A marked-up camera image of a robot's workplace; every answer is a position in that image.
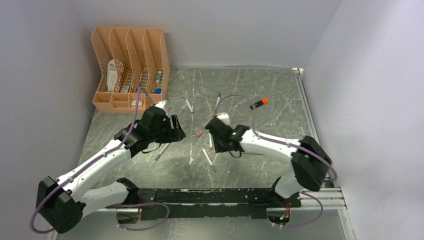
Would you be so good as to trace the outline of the white marker orange end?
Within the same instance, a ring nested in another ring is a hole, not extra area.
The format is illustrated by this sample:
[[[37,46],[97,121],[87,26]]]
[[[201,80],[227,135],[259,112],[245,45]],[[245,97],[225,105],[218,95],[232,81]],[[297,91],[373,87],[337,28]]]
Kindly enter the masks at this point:
[[[213,136],[210,132],[208,132],[208,139],[209,139],[209,148],[212,150],[214,148],[214,142],[213,142]]]

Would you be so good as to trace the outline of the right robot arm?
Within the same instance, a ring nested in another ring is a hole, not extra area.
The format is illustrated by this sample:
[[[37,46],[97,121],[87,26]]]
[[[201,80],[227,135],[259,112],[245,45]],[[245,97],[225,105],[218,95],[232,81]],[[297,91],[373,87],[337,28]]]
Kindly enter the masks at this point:
[[[205,129],[212,135],[216,153],[240,152],[268,156],[287,162],[291,170],[282,176],[270,193],[270,202],[282,207],[289,197],[301,190],[320,191],[332,160],[311,136],[302,139],[281,138],[263,134],[252,127],[232,128],[227,120],[215,116]]]

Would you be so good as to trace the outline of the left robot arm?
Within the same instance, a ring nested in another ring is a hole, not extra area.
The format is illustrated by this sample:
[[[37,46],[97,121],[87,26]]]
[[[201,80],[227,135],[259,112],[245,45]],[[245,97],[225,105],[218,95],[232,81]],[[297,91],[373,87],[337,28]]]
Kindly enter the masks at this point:
[[[161,101],[144,111],[140,119],[116,133],[98,153],[70,172],[57,178],[45,177],[38,184],[36,209],[30,219],[35,233],[63,234],[79,221],[104,207],[123,205],[134,207],[139,200],[138,188],[128,179],[91,187],[116,166],[131,160],[152,143],[170,144],[186,137],[179,119],[170,115]]]

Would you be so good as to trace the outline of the white pen grey cap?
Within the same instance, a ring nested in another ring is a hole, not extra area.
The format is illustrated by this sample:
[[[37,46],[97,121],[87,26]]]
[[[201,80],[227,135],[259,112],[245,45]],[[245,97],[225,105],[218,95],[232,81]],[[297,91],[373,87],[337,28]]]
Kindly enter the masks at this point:
[[[213,171],[214,173],[216,173],[216,172],[217,172],[217,169],[216,169],[215,165],[213,164],[213,162],[212,162],[212,160],[211,160],[211,158],[210,158],[210,156],[209,156],[208,152],[207,152],[204,148],[202,149],[202,152],[203,152],[203,154],[204,154],[204,156],[205,156],[205,158],[206,158],[206,160],[207,160],[207,162],[208,162],[209,166],[211,167],[212,171]]]

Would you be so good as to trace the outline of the white pen blue cap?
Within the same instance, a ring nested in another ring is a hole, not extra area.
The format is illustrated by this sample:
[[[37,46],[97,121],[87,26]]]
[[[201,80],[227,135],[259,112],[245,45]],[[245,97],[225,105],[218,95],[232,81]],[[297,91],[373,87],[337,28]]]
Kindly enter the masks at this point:
[[[186,102],[186,105],[187,105],[187,107],[188,107],[188,109],[189,109],[190,113],[193,115],[195,112],[194,112],[193,107],[192,107],[192,105],[191,105],[191,103],[190,103],[190,101],[188,100],[188,97],[187,97],[186,95],[184,95],[184,100],[185,100],[185,102]]]

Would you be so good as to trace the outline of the white pen teal cap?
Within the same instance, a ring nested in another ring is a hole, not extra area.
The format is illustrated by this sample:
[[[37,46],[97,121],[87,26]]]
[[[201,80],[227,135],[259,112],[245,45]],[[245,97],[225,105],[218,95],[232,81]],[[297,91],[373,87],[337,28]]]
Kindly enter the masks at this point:
[[[222,93],[219,92],[218,95],[217,95],[217,100],[216,100],[216,103],[215,103],[214,111],[216,111],[218,109],[218,105],[221,101],[221,97],[222,97]]]

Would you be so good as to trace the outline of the small box in tray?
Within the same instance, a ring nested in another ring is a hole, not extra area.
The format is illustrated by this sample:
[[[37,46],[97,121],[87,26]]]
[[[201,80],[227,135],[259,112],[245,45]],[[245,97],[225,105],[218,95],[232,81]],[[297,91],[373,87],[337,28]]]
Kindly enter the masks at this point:
[[[131,106],[132,108],[134,108],[136,105],[137,105],[139,108],[140,108],[140,107],[142,107],[142,106],[143,106],[143,100],[138,100],[138,101],[136,101],[135,99],[133,99],[133,100],[130,102],[130,106]]]

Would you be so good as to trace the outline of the green white tube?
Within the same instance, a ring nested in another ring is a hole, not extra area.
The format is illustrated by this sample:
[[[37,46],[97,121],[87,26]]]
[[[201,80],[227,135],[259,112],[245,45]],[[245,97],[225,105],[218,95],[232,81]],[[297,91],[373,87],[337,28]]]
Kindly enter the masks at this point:
[[[155,80],[156,85],[159,85],[161,83],[162,75],[163,75],[163,71],[158,70],[156,75],[156,80]]]

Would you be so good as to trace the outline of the black orange highlighter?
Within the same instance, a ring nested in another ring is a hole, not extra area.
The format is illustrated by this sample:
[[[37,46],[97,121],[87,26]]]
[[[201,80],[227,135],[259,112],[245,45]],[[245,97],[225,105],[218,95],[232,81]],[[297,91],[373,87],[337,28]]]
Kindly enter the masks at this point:
[[[249,107],[251,110],[257,109],[260,106],[266,105],[269,102],[267,98],[263,98],[253,104],[251,104]]]

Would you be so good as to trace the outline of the white packet in organizer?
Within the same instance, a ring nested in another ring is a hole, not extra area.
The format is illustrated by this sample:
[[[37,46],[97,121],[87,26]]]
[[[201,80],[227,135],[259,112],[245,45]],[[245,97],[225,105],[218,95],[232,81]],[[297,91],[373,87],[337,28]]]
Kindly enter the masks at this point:
[[[113,92],[118,80],[118,70],[116,62],[114,59],[111,59],[107,64],[107,79],[106,86],[108,92]]]

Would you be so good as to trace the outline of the orange file organizer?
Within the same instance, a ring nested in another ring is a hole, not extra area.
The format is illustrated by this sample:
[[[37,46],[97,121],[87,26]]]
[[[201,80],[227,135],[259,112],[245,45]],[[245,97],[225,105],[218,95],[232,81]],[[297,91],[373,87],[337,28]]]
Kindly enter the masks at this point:
[[[101,70],[101,79],[92,103],[101,113],[132,114],[132,100],[143,100],[139,113],[166,99],[170,80],[170,60],[165,31],[162,28],[97,26],[91,41]],[[107,91],[108,62],[115,60],[118,79]],[[158,70],[162,71],[156,84]],[[162,88],[161,94],[154,94]]]

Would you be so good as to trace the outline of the black base frame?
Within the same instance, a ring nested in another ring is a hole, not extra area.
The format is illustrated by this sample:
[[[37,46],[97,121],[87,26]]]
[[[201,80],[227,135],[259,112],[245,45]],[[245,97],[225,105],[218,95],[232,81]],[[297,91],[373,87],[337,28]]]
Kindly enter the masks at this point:
[[[271,188],[141,188],[136,203],[142,220],[168,218],[250,217],[267,219],[270,209],[301,207],[300,195],[283,198]]]

